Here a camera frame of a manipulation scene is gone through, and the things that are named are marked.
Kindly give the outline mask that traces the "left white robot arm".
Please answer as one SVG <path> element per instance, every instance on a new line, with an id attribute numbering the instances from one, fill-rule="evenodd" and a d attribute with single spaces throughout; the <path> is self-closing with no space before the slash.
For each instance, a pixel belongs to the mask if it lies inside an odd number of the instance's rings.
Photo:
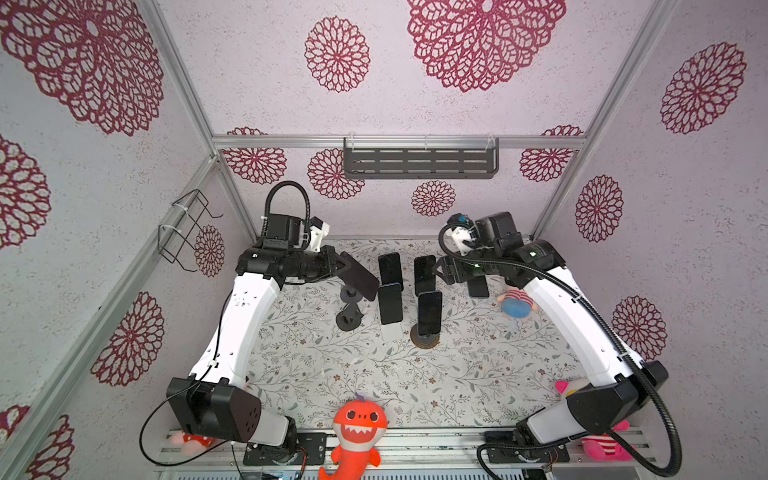
<path id="1" fill-rule="evenodd" d="M 209 345 L 187 377 L 174 377 L 168 385 L 167 400 L 182 431 L 293 452 L 295 422 L 266 410 L 246 388 L 250 354 L 288 278 L 305 282 L 344 278 L 353 268 L 352 257 L 332 246 L 318 252 L 245 250 Z"/>

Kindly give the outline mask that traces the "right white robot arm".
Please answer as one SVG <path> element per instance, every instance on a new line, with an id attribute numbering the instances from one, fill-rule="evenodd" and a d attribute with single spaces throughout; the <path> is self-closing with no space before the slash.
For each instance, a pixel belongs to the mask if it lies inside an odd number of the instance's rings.
<path id="1" fill-rule="evenodd" d="M 517 234 L 482 239 L 457 223 L 440 231 L 438 243 L 446 283 L 497 275 L 522 289 L 553 321 L 584 369 L 587 386 L 519 422 L 516 429 L 528 444 L 552 448 L 579 435 L 606 434 L 652 403 L 671 448 L 680 450 L 679 431 L 658 392 L 667 370 L 644 360 L 611 329 L 551 244 L 525 243 Z"/>

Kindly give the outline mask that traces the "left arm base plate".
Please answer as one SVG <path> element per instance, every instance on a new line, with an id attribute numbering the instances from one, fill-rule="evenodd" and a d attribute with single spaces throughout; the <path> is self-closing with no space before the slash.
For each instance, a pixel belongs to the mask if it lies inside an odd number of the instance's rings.
<path id="1" fill-rule="evenodd" d="M 289 434 L 284 444 L 267 446 L 248 444 L 243 457 L 245 466 L 321 466 L 325 462 L 328 434 L 298 432 Z"/>

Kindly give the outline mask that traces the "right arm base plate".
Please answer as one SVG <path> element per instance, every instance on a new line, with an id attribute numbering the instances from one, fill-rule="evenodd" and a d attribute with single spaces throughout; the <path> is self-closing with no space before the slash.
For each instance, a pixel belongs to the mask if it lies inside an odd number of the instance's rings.
<path id="1" fill-rule="evenodd" d="M 510 448 L 489 448 L 484 455 L 491 464 L 510 463 L 568 463 L 570 455 L 564 445 L 549 449 L 531 450 L 516 430 L 490 430 L 483 433 L 484 444 L 504 444 Z"/>

